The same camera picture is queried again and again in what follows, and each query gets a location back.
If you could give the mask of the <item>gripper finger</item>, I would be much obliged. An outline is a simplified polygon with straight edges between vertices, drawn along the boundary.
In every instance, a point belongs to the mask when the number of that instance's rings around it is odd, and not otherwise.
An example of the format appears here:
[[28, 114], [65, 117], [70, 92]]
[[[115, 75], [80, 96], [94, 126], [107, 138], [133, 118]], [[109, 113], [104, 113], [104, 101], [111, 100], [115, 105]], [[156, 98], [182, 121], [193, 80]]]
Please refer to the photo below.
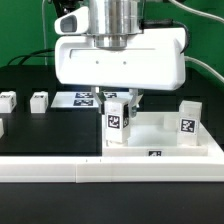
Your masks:
[[128, 104], [129, 116], [134, 118], [137, 114], [137, 105], [140, 102], [144, 91], [141, 89], [130, 89], [129, 94], [131, 95], [131, 100]]
[[103, 92], [100, 90], [99, 87], [92, 86], [91, 87], [91, 93], [92, 93], [94, 99], [96, 100], [96, 102], [98, 104], [98, 112], [100, 114], [102, 114], [103, 113], [103, 106], [104, 106], [104, 94], [103, 94]]

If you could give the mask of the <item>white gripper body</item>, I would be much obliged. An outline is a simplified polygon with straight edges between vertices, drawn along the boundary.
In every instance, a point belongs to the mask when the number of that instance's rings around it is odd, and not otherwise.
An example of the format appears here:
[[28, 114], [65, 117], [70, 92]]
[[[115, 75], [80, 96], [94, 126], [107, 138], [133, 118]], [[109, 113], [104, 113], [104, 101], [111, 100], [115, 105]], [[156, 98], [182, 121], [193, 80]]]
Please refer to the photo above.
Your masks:
[[87, 36], [64, 36], [55, 47], [56, 76], [63, 84], [175, 90], [185, 82], [182, 28], [148, 29], [122, 50], [100, 49]]

